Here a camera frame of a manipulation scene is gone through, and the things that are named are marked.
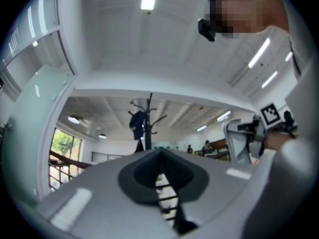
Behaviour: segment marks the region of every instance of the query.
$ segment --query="coat rack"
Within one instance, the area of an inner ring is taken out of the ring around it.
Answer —
[[[144,109],[144,107],[142,106],[139,106],[139,105],[135,105],[135,107],[138,107],[138,108],[141,108],[142,111],[144,113],[146,113],[146,116],[145,116],[145,124],[143,121],[139,120],[140,123],[142,125],[144,125],[144,130],[143,130],[143,133],[145,133],[145,149],[146,150],[149,150],[152,148],[152,138],[151,138],[151,135],[152,134],[157,134],[157,132],[152,132],[152,128],[153,126],[159,122],[160,120],[162,120],[163,118],[167,117],[167,115],[159,118],[157,121],[155,121],[153,124],[150,123],[150,113],[151,111],[156,111],[157,109],[156,108],[152,108],[150,109],[151,107],[151,101],[152,101],[152,95],[153,93],[150,94],[150,98],[147,98],[146,100],[146,109]]]

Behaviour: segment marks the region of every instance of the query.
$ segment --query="green trees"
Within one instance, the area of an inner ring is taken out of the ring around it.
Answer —
[[[54,133],[51,150],[66,156],[67,153],[71,152],[72,138],[72,136],[57,129]]]

